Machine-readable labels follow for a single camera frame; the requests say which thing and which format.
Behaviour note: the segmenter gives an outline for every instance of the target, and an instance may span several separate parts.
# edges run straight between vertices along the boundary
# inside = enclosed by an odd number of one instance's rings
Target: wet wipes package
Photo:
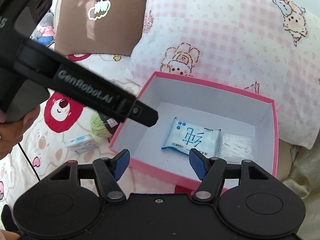
[[[220,130],[211,130],[175,118],[162,150],[170,148],[189,155],[196,148],[207,158],[215,157],[219,146]]]

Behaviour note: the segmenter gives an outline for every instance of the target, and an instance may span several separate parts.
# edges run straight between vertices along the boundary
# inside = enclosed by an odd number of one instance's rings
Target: human hand
[[[12,148],[22,141],[23,134],[28,130],[40,113],[40,106],[27,113],[15,123],[0,123],[0,160],[6,157]],[[0,111],[0,122],[5,121],[5,114]]]
[[[1,230],[2,236],[0,234],[0,240],[4,239],[4,240],[17,240],[20,238],[20,236],[17,233],[14,232],[8,232],[5,230]]]

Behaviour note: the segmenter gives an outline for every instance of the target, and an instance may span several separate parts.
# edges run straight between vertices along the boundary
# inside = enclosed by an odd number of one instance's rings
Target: pillow
[[[280,139],[310,149],[320,128],[319,26],[288,0],[147,0],[126,77],[143,85],[163,71],[273,98]]]
[[[70,54],[131,55],[142,34],[146,0],[62,0],[55,49]]]

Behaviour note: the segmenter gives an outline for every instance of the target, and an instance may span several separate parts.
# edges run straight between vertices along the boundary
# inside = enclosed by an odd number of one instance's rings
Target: blue gripper pad
[[[128,150],[122,150],[113,159],[116,160],[114,171],[111,172],[112,176],[118,181],[130,163],[130,152]]]
[[[193,150],[189,152],[189,162],[199,180],[203,180],[207,175],[207,171],[205,170],[204,160],[202,160]]]

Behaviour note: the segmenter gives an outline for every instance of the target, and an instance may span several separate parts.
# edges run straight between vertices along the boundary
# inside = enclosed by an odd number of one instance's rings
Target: pink checkered pillow
[[[157,70],[273,98],[279,137],[310,149],[320,128],[318,26],[288,0],[147,0],[127,78],[143,85]]]

